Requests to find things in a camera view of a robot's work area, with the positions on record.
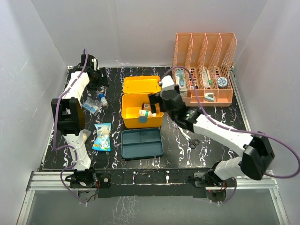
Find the brown medicine bottle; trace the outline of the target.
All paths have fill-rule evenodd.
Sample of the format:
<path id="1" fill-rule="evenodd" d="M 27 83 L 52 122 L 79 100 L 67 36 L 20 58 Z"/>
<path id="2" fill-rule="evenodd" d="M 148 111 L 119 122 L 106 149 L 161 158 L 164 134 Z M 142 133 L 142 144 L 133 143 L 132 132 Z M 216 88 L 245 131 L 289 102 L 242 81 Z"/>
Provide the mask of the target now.
<path id="1" fill-rule="evenodd" d="M 142 110 L 150 111 L 151 110 L 150 104 L 143 103 L 142 104 Z"/>

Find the small blue capped vial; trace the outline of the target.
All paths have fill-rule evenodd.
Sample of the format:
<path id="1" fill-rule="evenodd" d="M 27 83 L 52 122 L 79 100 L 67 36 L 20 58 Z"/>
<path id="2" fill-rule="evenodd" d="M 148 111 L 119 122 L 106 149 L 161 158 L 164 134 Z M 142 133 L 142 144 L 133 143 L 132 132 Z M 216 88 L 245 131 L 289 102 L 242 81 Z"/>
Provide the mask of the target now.
<path id="1" fill-rule="evenodd" d="M 107 107 L 108 106 L 108 102 L 104 96 L 104 94 L 102 92 L 98 93 L 98 98 L 102 104 L 102 106 Z"/>

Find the white plastic bottle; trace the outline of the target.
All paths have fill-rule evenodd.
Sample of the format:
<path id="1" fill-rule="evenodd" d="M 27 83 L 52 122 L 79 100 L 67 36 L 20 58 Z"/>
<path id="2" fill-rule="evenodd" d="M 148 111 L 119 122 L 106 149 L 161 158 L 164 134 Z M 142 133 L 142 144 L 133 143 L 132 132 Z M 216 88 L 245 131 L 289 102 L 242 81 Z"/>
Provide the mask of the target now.
<path id="1" fill-rule="evenodd" d="M 148 110 L 140 109 L 139 112 L 138 112 L 138 115 L 139 115 L 139 117 L 149 118 L 149 117 L 156 117 L 157 114 L 152 113 L 151 111 L 148 111 Z"/>

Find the clear bag blue items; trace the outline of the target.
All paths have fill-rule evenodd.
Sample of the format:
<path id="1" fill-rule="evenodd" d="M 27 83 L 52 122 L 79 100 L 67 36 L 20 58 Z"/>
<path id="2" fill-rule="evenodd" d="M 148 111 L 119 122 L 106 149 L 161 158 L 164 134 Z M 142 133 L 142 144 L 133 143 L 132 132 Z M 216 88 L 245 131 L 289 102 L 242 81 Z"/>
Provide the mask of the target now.
<path id="1" fill-rule="evenodd" d="M 83 108 L 88 110 L 92 115 L 97 115 L 99 109 L 101 108 L 101 103 L 97 100 L 93 100 L 87 97 L 86 101 L 82 104 Z"/>

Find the cotton swab bag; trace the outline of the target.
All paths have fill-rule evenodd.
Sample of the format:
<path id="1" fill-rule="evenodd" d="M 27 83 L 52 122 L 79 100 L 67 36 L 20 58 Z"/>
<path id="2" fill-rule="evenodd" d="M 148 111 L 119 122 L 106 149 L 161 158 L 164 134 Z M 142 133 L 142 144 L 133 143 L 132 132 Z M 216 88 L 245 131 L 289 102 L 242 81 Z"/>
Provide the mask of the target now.
<path id="1" fill-rule="evenodd" d="M 111 151 L 110 132 L 111 123 L 94 124 L 97 132 L 97 137 L 93 143 L 92 149 L 96 151 Z"/>

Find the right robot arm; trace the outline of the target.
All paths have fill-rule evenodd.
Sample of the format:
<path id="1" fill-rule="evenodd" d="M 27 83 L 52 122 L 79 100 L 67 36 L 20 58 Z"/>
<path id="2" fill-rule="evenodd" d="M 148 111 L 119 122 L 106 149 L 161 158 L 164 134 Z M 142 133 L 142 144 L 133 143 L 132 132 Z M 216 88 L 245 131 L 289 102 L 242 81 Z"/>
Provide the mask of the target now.
<path id="1" fill-rule="evenodd" d="M 208 137 L 233 150 L 237 157 L 216 162 L 201 177 L 193 177 L 199 184 L 220 186 L 225 180 L 246 175 L 261 180 L 275 154 L 262 132 L 248 134 L 234 132 L 233 127 L 205 116 L 199 109 L 186 106 L 175 90 L 161 93 L 161 108 L 182 129 Z"/>

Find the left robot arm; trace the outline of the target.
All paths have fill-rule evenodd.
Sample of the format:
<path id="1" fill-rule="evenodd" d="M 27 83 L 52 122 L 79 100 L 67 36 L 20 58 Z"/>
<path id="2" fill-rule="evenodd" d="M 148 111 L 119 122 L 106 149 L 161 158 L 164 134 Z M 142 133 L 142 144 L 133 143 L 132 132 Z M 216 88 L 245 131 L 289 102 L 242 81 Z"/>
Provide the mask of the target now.
<path id="1" fill-rule="evenodd" d="M 123 159 L 144 159 L 162 156 L 164 153 L 159 127 L 163 122 L 163 111 L 158 104 L 151 104 L 149 94 L 160 91 L 158 76 L 127 77 L 124 80 L 121 116 L 126 130 L 122 133 Z M 99 67 L 98 60 L 84 53 L 81 62 L 72 69 L 70 81 L 59 98 L 51 101 L 54 131 L 65 138 L 66 147 L 73 159 L 73 173 L 62 179 L 71 186 L 103 187 L 109 179 L 97 175 L 86 151 L 84 110 L 96 114 L 100 107 L 107 106 L 103 93 L 98 100 L 81 103 L 86 89 L 107 87 L 106 70 Z"/>

